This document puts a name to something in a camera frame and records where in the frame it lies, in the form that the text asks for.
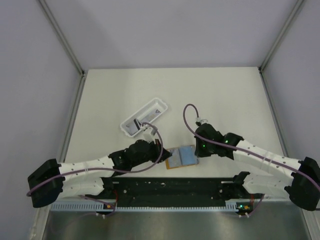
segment white tray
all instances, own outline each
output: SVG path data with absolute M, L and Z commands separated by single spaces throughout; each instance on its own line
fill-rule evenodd
M 168 105 L 160 98 L 155 97 L 138 111 L 128 117 L 120 124 L 121 130 L 130 138 L 136 137 L 141 130 L 141 123 L 152 123 L 159 118 L 165 111 L 168 110 Z

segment wall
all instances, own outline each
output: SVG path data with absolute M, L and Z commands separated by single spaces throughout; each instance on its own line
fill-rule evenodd
M 27 177 L 55 158 L 79 75 L 35 0 L 0 1 L 0 239 L 24 240 Z
M 84 69 L 255 67 L 296 0 L 46 0 Z
M 265 72 L 293 157 L 318 160 L 320 1 L 308 0 Z

